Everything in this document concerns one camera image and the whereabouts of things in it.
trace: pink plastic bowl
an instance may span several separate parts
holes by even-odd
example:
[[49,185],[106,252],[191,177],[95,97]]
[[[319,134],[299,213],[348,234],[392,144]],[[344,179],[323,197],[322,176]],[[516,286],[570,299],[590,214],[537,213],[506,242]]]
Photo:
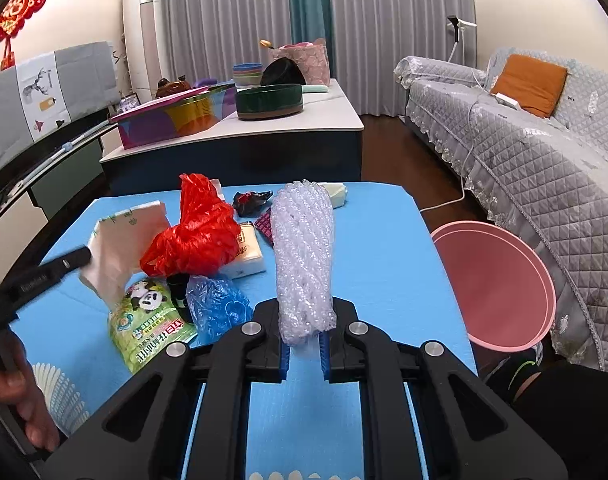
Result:
[[504,229],[474,221],[446,224],[431,237],[472,342],[520,352],[543,339],[555,317],[555,289],[530,247]]

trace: black gripper frame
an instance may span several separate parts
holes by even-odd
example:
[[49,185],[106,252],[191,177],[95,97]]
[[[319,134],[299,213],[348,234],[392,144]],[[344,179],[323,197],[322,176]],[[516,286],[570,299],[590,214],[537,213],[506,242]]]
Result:
[[330,383],[359,382],[366,480],[420,480],[413,401],[431,480],[567,480],[561,458],[446,346],[392,341],[333,298],[321,334]]
[[46,460],[44,480],[176,480],[205,387],[187,480],[241,480],[251,383],[286,378],[289,347],[275,300],[216,344],[172,343]]

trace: green snack bag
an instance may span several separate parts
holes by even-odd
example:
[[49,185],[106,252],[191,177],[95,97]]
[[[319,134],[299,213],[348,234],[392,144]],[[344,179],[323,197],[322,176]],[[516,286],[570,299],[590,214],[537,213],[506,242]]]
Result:
[[110,313],[108,332],[128,369],[136,373],[168,344],[188,343],[197,328],[181,319],[163,280],[146,278],[130,286]]

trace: white curtain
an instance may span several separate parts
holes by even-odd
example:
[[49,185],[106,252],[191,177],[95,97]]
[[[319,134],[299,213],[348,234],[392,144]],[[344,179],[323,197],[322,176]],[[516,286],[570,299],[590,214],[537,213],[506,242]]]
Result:
[[289,0],[162,0],[175,75],[191,83],[232,77],[233,65],[265,61],[259,40],[290,43]]
[[[474,0],[331,0],[335,72],[358,114],[404,113],[393,69],[405,56],[446,60],[454,42],[446,17],[475,22]],[[476,34],[466,32],[466,64],[475,66]],[[453,62],[462,62],[458,49]]]

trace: tissue paper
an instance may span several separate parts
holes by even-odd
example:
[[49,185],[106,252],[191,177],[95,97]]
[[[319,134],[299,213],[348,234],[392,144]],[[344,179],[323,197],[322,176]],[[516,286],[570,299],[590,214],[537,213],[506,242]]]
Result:
[[141,271],[139,259],[168,227],[166,206],[159,200],[102,218],[88,241],[92,260],[80,271],[79,279],[114,309],[128,280]]

